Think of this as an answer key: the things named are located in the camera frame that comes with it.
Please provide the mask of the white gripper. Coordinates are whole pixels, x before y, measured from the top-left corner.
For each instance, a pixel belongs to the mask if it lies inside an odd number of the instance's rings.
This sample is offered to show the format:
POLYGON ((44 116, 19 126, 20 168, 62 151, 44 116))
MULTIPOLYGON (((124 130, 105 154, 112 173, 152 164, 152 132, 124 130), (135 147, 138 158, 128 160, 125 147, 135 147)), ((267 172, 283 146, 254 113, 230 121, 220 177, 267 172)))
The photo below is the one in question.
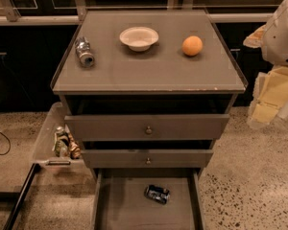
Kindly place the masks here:
POLYGON ((283 65, 259 73, 255 80, 247 123, 251 128, 263 128, 275 117, 288 116, 288 0, 280 4, 265 26, 248 35, 243 45, 261 47, 266 61, 283 65))

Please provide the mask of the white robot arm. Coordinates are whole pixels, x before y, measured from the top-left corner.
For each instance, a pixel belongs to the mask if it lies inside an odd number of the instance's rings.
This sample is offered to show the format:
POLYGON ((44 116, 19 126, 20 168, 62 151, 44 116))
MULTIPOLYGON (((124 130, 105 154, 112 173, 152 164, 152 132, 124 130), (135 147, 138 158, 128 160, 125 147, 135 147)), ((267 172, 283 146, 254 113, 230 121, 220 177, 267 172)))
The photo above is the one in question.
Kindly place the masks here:
POLYGON ((254 83, 248 125, 259 129, 276 116, 288 116, 288 0, 284 0, 267 23, 247 36, 243 44, 260 48, 264 60, 273 64, 259 72, 254 83))

